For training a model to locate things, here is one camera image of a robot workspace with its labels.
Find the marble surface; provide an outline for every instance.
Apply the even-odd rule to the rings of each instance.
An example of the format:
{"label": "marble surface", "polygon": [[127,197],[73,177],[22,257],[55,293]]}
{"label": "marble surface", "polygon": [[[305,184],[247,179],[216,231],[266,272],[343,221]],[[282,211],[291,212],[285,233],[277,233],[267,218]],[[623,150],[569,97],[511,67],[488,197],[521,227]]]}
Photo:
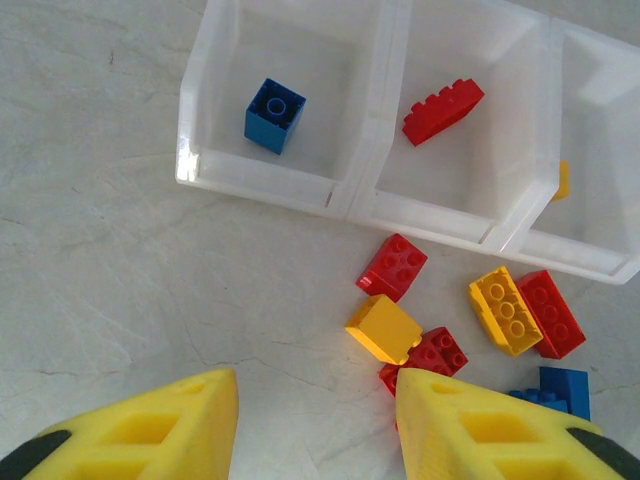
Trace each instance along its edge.
{"label": "marble surface", "polygon": [[[640,45],[634,0],[517,3]],[[232,479],[401,479],[380,364],[344,330],[384,232],[178,186],[178,91],[205,0],[0,0],[0,455],[72,415],[231,366]],[[401,305],[447,325],[459,378],[508,390],[465,292],[498,259],[429,242]],[[509,264],[514,274],[530,267]],[[640,455],[640,277],[555,275],[594,420]]]}

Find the blue lego brick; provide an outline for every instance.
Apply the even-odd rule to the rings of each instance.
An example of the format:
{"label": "blue lego brick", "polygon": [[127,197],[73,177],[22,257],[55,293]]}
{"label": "blue lego brick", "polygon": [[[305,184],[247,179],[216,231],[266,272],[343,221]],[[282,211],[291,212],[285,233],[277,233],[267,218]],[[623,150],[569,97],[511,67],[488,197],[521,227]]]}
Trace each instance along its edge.
{"label": "blue lego brick", "polygon": [[282,154],[298,126],[306,98],[267,78],[247,107],[244,136]]}
{"label": "blue lego brick", "polygon": [[570,414],[591,420],[587,372],[540,367],[540,390],[553,392],[558,399],[566,401]]}
{"label": "blue lego brick", "polygon": [[537,388],[528,388],[524,392],[511,390],[509,395],[542,407],[557,410],[558,412],[569,413],[567,402],[565,400],[558,400],[556,394],[552,392],[541,392]]}

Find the blue brick in bin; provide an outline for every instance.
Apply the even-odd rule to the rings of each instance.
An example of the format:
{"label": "blue brick in bin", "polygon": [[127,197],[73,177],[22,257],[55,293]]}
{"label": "blue brick in bin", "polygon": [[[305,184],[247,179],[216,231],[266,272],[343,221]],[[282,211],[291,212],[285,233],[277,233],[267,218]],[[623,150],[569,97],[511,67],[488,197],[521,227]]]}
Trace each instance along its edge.
{"label": "blue brick in bin", "polygon": [[306,101],[267,78],[247,108],[244,136],[280,155],[298,126]]}

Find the red lego brick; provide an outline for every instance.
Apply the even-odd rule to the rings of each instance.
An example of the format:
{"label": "red lego brick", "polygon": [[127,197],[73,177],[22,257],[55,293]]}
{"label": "red lego brick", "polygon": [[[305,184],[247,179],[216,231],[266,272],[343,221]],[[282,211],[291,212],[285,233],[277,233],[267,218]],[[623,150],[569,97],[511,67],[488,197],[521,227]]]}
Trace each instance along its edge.
{"label": "red lego brick", "polygon": [[391,395],[396,396],[396,383],[398,382],[398,372],[400,371],[400,365],[391,365],[386,363],[378,376],[380,380],[385,384],[387,390],[391,392]]}
{"label": "red lego brick", "polygon": [[[436,328],[435,330],[431,330],[428,333],[425,333],[422,336],[422,342],[417,347],[412,350],[418,350],[421,345],[426,341],[428,341],[437,352],[440,354],[442,359],[444,360],[447,368],[451,371],[451,375],[447,375],[449,377],[455,375],[458,370],[464,367],[468,363],[467,356],[460,350],[460,347],[453,339],[453,336],[449,333],[446,327]],[[409,351],[409,361],[411,361],[411,353],[412,350]]]}
{"label": "red lego brick", "polygon": [[397,302],[426,262],[424,253],[396,233],[385,240],[356,285],[371,296],[385,294]]}
{"label": "red lego brick", "polygon": [[544,338],[534,348],[559,360],[587,340],[548,271],[530,273],[516,282]]}
{"label": "red lego brick", "polygon": [[417,147],[434,135],[466,117],[484,97],[484,92],[473,80],[456,80],[438,95],[429,95],[425,103],[416,103],[404,119],[405,133]]}
{"label": "red lego brick", "polygon": [[382,367],[378,376],[395,397],[398,372],[401,368],[419,368],[452,377],[468,361],[449,330],[440,327],[422,336],[420,344],[409,350],[409,360],[404,365],[387,364]]}

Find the clear plastic bin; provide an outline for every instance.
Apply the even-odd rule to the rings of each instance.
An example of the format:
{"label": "clear plastic bin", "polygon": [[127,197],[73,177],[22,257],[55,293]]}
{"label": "clear plastic bin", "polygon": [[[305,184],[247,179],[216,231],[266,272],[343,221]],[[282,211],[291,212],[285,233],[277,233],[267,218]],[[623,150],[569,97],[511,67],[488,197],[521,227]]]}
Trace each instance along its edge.
{"label": "clear plastic bin", "polygon": [[[380,143],[397,3],[210,0],[181,88],[178,181],[344,218]],[[307,98],[280,156],[243,134],[267,77]]]}
{"label": "clear plastic bin", "polygon": [[[270,77],[307,98],[278,156],[244,138]],[[415,148],[416,102],[484,99]],[[502,0],[210,0],[179,182],[609,283],[640,270],[640,49]],[[571,194],[549,203],[560,159]]]}
{"label": "clear plastic bin", "polygon": [[[368,165],[350,216],[465,248],[499,251],[557,188],[549,159],[549,20],[501,1],[414,2],[390,149]],[[414,147],[411,106],[459,78],[486,96]]]}
{"label": "clear plastic bin", "polygon": [[640,49],[560,20],[553,30],[556,154],[571,194],[548,205],[522,254],[623,283],[640,269]]}

